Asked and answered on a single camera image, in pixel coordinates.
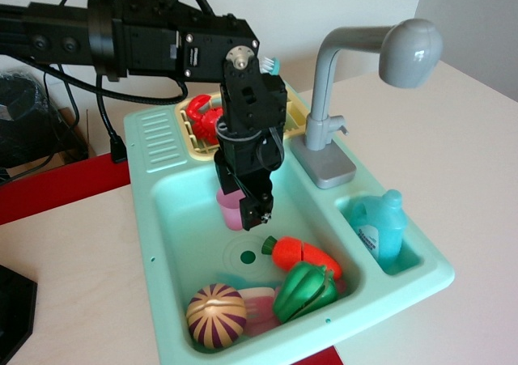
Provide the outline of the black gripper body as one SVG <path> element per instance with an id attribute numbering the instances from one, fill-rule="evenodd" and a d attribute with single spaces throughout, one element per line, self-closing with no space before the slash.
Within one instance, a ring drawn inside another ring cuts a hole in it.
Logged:
<path id="1" fill-rule="evenodd" d="M 227 166 L 246 196 L 272 195 L 270 173 L 284 158 L 285 83 L 278 75 L 262 74 L 255 53 L 237 46 L 223 62 L 220 92 L 223 115 L 216 125 L 215 163 Z"/>

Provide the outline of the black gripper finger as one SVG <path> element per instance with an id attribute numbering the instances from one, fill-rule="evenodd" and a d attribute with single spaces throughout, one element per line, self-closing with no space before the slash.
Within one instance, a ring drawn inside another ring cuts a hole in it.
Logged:
<path id="1" fill-rule="evenodd" d="M 215 168 L 219 179 L 219 185 L 224 195 L 241 190 L 241 187 L 236 182 L 234 176 L 230 173 L 225 164 L 217 163 L 215 164 Z"/>
<path id="2" fill-rule="evenodd" d="M 240 199 L 240 218 L 243 229 L 251 230 L 253 227 L 268 223 L 273 211 L 273 196 L 263 193 L 259 198 L 245 196 Z"/>

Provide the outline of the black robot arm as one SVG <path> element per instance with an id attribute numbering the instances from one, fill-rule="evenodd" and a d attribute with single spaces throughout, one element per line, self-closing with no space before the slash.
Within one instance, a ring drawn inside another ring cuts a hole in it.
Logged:
<path id="1" fill-rule="evenodd" d="M 245 229 L 271 216 L 271 173 L 284 159 L 283 80 L 261 68 L 246 21 L 216 15 L 207 0 L 88 0 L 84 8 L 31 3 L 1 8 L 1 52 L 52 76 L 91 66 L 116 81 L 130 74 L 217 83 L 223 114 L 214 156 L 224 193 L 243 192 Z"/>

